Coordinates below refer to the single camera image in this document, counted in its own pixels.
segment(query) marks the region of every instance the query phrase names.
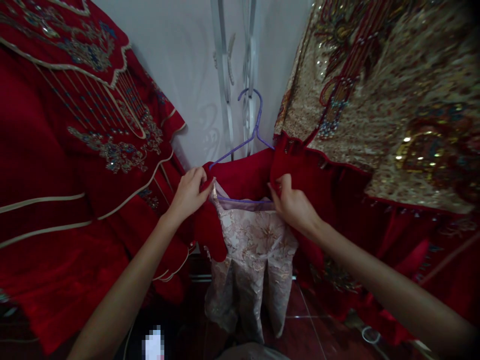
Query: purple wire hanger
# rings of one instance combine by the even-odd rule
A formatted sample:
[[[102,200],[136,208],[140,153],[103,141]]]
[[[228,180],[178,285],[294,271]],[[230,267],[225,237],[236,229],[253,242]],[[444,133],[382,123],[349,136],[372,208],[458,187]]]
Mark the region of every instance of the purple wire hanger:
[[[245,90],[243,90],[240,95],[238,96],[238,101],[240,101],[240,99],[242,98],[243,94],[245,94],[249,89],[246,88]],[[226,157],[228,157],[229,155],[233,154],[234,152],[236,152],[238,149],[244,147],[246,144],[248,144],[249,142],[251,142],[255,136],[257,137],[258,140],[260,140],[262,143],[264,143],[266,146],[268,146],[270,149],[272,150],[275,150],[275,148],[270,145],[268,142],[266,142],[265,140],[263,140],[261,137],[260,137],[260,134],[259,134],[259,126],[260,126],[260,118],[262,117],[262,107],[264,105],[264,100],[262,98],[262,95],[260,95],[260,93],[256,90],[256,89],[253,89],[253,91],[258,95],[258,97],[260,98],[260,109],[258,109],[258,115],[256,116],[256,124],[255,124],[255,127],[253,128],[253,131],[251,133],[251,137],[249,139],[247,139],[246,141],[242,142],[240,145],[238,145],[237,147],[233,148],[231,151],[227,152],[225,155],[223,155],[221,158],[219,158],[217,161],[215,161],[213,164],[211,164],[208,169],[209,170],[212,170],[212,168],[214,167],[214,165],[218,164],[219,162],[221,162],[223,159],[225,159]],[[221,196],[218,196],[217,199],[220,199],[220,200],[228,200],[228,201],[233,201],[233,202],[237,202],[237,203],[247,203],[247,204],[269,204],[269,203],[272,203],[272,201],[253,201],[253,200],[237,200],[237,199],[232,199],[232,198],[228,198],[228,197],[221,197]]]

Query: white wall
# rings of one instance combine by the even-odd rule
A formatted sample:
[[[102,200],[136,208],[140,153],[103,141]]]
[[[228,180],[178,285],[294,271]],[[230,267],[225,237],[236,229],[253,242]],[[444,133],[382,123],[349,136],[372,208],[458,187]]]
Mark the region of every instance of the white wall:
[[[245,36],[242,0],[225,0],[227,40],[235,33],[232,70],[232,117],[235,145],[242,139],[242,90]],[[262,18],[258,91],[262,94],[260,132],[271,140],[282,96],[290,76],[310,0],[257,0]],[[185,169],[223,155],[223,120],[210,0],[94,0],[129,36],[140,62],[177,108],[187,129],[173,148]]]

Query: lace dress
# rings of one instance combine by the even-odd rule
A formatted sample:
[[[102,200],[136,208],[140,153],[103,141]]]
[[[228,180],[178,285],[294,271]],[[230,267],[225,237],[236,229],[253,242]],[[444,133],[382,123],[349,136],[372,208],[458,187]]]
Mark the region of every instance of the lace dress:
[[[263,344],[262,302],[275,336],[282,335],[298,243],[273,204],[234,202],[218,196],[228,198],[216,183],[210,201],[217,209],[228,255],[223,262],[212,260],[205,314],[229,333],[235,331],[240,315],[245,334]]]

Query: hand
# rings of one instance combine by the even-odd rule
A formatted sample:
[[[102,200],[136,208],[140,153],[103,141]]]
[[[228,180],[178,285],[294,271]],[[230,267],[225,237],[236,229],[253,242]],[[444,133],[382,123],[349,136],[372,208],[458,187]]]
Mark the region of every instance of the hand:
[[[210,191],[214,188],[215,178],[208,188],[200,192],[200,185],[205,181],[207,174],[203,167],[194,167],[181,177],[175,197],[167,211],[178,224],[196,212],[209,197]]]
[[[311,238],[316,225],[322,222],[314,207],[301,190],[292,189],[292,176],[285,174],[277,180],[281,194],[278,197],[270,183],[268,187],[276,212],[293,228]]]

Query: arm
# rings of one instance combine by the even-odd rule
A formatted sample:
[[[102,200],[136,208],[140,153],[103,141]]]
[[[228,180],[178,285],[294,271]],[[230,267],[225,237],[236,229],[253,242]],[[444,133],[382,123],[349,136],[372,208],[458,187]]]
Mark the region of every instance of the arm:
[[[282,176],[281,198],[272,190],[277,212],[321,247],[414,336],[441,356],[461,356],[472,345],[476,329],[413,281],[340,235],[322,221],[290,174]]]
[[[206,179],[201,167],[191,169],[181,178],[170,208],[95,309],[73,345],[68,360],[114,357],[137,316],[172,236],[180,224],[207,200],[214,182],[199,193],[200,184]]]

